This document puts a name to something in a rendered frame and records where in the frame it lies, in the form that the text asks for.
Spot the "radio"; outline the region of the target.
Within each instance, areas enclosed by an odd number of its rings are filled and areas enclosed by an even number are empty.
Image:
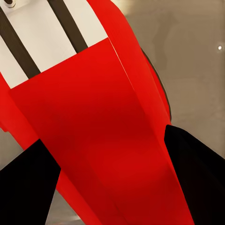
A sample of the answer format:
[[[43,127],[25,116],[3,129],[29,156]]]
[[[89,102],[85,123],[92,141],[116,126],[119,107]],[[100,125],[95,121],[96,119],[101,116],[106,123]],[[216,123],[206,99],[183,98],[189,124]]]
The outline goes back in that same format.
[[[86,225],[195,225],[161,80],[111,0],[0,0],[0,128],[41,140]]]

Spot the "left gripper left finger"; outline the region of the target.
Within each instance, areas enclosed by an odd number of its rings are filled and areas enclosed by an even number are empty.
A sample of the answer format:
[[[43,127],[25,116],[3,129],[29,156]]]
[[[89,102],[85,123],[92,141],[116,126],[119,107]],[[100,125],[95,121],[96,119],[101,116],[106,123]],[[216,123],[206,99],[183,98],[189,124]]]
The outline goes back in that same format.
[[[0,225],[45,225],[61,167],[39,139],[0,171]]]

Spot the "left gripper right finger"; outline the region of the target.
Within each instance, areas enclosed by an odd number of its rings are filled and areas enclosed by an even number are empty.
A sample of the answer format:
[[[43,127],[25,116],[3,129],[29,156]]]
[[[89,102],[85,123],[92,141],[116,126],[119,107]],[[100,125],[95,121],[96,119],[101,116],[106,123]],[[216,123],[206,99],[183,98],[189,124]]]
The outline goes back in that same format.
[[[180,127],[164,142],[195,225],[225,225],[225,159]]]

